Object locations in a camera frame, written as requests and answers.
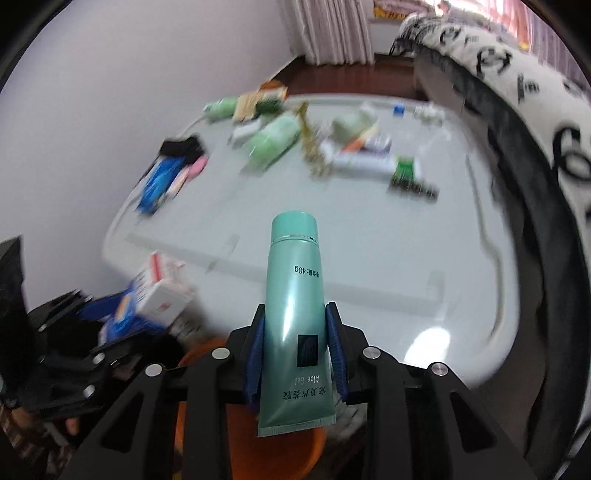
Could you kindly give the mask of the teal cosmetic tube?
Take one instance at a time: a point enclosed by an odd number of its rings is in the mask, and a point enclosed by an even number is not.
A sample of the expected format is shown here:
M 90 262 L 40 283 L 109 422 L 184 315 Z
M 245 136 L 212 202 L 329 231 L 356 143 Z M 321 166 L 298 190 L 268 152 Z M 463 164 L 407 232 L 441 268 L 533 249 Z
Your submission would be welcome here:
M 318 225 L 288 211 L 271 223 L 257 435 L 335 422 Z

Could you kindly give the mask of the blue white medicine box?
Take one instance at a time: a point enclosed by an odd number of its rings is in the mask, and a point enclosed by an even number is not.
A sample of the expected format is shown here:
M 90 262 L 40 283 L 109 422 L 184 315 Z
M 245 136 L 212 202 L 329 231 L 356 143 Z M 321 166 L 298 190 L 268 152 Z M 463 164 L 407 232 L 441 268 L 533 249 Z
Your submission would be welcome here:
M 139 332 L 159 335 L 171 327 L 193 296 L 185 264 L 154 251 L 123 292 L 88 302 L 79 317 L 103 323 L 101 345 Z

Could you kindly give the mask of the orange trash bin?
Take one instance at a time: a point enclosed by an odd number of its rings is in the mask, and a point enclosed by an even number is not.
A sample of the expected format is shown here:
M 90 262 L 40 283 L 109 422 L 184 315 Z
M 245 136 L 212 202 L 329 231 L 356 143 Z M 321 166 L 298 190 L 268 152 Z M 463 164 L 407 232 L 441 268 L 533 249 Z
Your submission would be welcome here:
M 259 437 L 256 414 L 245 405 L 228 405 L 226 424 L 235 479 L 304 479 L 321 458 L 327 440 L 322 427 Z

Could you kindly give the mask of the pink white lip balm tube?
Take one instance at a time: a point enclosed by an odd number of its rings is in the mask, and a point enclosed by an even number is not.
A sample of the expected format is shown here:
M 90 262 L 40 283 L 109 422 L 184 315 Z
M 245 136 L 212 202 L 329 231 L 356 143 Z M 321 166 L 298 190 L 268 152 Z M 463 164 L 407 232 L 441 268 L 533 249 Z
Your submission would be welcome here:
M 172 200 L 176 198 L 184 184 L 187 182 L 187 178 L 189 176 L 190 167 L 185 166 L 183 167 L 179 173 L 176 175 L 166 192 L 164 193 L 163 200 Z

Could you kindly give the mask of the dark green sachet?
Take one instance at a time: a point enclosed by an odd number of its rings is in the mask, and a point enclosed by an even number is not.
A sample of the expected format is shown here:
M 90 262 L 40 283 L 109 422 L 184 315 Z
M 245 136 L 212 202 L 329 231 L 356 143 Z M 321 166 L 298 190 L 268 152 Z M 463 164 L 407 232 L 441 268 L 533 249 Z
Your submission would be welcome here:
M 412 157 L 398 157 L 396 159 L 396 168 L 391 176 L 390 188 L 422 197 L 431 202 L 436 202 L 439 198 L 439 189 L 424 179 L 420 162 Z

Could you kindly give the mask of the white green toothpaste box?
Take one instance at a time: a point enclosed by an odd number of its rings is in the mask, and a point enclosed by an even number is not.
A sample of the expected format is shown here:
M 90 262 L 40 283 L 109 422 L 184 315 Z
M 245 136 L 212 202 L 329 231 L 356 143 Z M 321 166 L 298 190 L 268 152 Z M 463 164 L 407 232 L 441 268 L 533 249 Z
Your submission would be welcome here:
M 424 179 L 421 163 L 412 157 L 396 157 L 390 154 L 362 151 L 349 152 L 339 149 L 338 145 L 331 141 L 322 142 L 320 152 L 325 156 L 325 162 L 334 171 L 372 178 L 390 179 L 393 176 L 402 175 L 412 180 Z

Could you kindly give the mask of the yellow transparent hair claw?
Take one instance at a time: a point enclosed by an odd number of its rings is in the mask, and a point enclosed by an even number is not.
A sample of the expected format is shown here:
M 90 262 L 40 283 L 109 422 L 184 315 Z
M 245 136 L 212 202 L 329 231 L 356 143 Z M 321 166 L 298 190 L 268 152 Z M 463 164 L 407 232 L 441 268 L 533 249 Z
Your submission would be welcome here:
M 308 121 L 308 102 L 301 103 L 295 111 L 301 127 L 301 148 L 303 149 L 304 161 L 310 168 L 311 175 L 317 177 L 328 176 L 331 167 L 325 155 L 322 154 L 318 136 Z

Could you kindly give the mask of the blue wet wipes pack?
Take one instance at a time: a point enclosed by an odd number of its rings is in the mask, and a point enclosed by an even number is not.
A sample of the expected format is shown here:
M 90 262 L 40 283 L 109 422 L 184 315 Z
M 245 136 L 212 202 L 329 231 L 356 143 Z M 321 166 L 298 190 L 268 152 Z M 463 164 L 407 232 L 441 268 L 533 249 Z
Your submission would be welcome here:
M 148 175 L 136 210 L 143 215 L 155 213 L 183 166 L 183 157 L 161 159 Z

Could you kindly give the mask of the light green pouch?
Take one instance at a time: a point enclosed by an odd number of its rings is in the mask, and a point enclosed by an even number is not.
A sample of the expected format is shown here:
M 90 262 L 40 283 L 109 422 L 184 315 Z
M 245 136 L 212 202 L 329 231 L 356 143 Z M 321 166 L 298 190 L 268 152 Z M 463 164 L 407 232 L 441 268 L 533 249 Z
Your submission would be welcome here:
M 246 141 L 247 169 L 264 171 L 287 152 L 301 135 L 297 115 L 286 112 L 273 119 L 266 127 Z

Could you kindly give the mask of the light green tissue pack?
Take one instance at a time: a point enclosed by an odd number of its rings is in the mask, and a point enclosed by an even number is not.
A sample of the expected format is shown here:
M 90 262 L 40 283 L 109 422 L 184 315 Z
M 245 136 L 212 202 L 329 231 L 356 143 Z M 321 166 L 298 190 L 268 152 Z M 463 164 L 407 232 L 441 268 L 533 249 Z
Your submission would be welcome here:
M 238 97 L 225 97 L 208 103 L 202 109 L 209 122 L 217 122 L 231 118 L 238 107 Z

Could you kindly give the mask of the beige paper box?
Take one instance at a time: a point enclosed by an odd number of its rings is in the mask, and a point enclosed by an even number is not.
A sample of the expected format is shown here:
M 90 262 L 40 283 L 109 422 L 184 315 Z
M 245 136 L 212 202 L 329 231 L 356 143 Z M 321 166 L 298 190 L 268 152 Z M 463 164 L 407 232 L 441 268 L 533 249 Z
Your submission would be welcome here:
M 279 111 L 286 98 L 287 87 L 259 89 L 242 94 L 236 102 L 232 121 L 236 123 L 247 122 L 261 114 Z

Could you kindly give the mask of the small blue toy block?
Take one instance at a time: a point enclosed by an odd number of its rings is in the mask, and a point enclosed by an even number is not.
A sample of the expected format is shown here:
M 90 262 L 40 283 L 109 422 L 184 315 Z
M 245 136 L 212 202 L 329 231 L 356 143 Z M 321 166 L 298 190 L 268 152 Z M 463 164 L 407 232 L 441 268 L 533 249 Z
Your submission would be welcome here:
M 404 105 L 394 105 L 393 114 L 395 116 L 404 116 L 406 108 Z

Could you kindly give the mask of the crumpled white tissue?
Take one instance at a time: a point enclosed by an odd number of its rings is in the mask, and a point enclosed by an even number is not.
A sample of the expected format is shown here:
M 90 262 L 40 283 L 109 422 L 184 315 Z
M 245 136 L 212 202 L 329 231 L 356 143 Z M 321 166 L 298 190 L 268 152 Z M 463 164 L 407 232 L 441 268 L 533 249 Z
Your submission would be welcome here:
M 427 124 L 441 125 L 447 118 L 446 111 L 434 103 L 415 106 L 413 115 L 415 118 Z

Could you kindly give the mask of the black white logo blanket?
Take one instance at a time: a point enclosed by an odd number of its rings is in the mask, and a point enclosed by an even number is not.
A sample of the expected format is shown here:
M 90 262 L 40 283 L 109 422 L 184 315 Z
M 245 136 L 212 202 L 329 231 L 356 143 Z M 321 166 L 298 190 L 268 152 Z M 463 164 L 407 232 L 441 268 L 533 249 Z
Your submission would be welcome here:
M 486 125 L 525 204 L 543 279 L 547 368 L 526 457 L 590 469 L 590 100 L 503 27 L 414 13 L 394 46 L 439 68 Z

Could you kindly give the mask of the pink curtain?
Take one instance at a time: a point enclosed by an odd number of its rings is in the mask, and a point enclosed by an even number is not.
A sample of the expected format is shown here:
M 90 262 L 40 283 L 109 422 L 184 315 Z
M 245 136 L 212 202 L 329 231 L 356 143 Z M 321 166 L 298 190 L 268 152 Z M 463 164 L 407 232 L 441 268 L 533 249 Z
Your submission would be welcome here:
M 308 64 L 373 65 L 375 51 L 363 1 L 278 1 L 290 50 Z

